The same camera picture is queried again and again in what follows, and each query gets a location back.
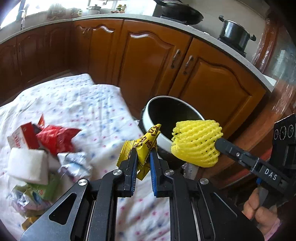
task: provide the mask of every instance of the black wok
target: black wok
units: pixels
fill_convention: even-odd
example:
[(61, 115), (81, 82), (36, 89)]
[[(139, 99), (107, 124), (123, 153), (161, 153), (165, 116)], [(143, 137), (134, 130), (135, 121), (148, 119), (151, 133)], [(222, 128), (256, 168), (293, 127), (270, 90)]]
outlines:
[(169, 18), (174, 18), (176, 20), (185, 22), (188, 25), (198, 24), (203, 20), (203, 15), (190, 7), (182, 3), (181, 1), (171, 1), (171, 0), (154, 0), (158, 5), (161, 6), (163, 15)]

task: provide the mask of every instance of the red packaging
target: red packaging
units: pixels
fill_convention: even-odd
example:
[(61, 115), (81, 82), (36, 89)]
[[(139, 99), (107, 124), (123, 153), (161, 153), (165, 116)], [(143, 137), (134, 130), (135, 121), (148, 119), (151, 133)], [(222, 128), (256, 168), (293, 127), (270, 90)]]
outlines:
[(80, 129), (49, 125), (36, 137), (51, 154), (56, 156), (60, 152), (74, 152), (71, 139), (80, 131)]
[(39, 149), (38, 140), (31, 122), (21, 125), (11, 136), (7, 137), (7, 140), (10, 148)]

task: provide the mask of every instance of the white sponge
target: white sponge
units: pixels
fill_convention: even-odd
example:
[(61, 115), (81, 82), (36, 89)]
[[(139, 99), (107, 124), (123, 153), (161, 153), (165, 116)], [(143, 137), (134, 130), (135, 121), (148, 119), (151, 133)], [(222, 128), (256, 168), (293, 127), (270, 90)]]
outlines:
[(47, 154), (43, 150), (12, 148), (8, 174), (27, 183), (48, 184)]

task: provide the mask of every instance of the silver screw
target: silver screw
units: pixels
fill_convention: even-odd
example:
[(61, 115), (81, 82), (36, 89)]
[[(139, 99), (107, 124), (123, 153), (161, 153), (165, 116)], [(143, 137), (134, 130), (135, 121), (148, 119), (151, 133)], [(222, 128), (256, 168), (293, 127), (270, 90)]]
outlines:
[(115, 175), (115, 176), (119, 176), (121, 174), (122, 174), (122, 170), (120, 170), (120, 169), (116, 169), (113, 171), (113, 175)]
[(78, 181), (78, 185), (79, 186), (84, 186), (86, 184), (87, 184), (87, 180), (86, 179), (81, 179), (81, 180)]
[(200, 183), (203, 185), (207, 185), (209, 183), (209, 180), (203, 177), (200, 179)]
[(168, 175), (168, 176), (171, 176), (171, 175), (174, 174), (174, 171), (171, 170), (171, 169), (167, 169), (167, 170), (165, 170), (165, 174)]

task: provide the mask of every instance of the wooden cabinet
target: wooden cabinet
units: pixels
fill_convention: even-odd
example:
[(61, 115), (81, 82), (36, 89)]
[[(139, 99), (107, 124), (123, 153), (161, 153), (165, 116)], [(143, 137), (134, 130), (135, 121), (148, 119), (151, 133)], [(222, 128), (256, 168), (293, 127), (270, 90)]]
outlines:
[(43, 40), (44, 27), (17, 36), (17, 58), (24, 86), (45, 77)]
[(171, 28), (124, 21), (112, 84), (121, 88), (133, 116), (140, 117), (150, 98), (168, 94), (190, 40), (189, 35)]
[(45, 26), (44, 62), (46, 75), (50, 76), (69, 68), (69, 41), (71, 22)]
[(215, 120), (228, 138), (246, 120), (265, 89), (243, 66), (205, 42), (193, 39), (170, 95)]
[(88, 21), (91, 31), (89, 70), (96, 84), (111, 84), (122, 19)]
[(70, 40), (71, 70), (76, 74), (87, 73), (89, 68), (89, 45), (91, 40), (88, 20), (73, 22)]
[(16, 37), (0, 45), (0, 80), (0, 103), (22, 90)]

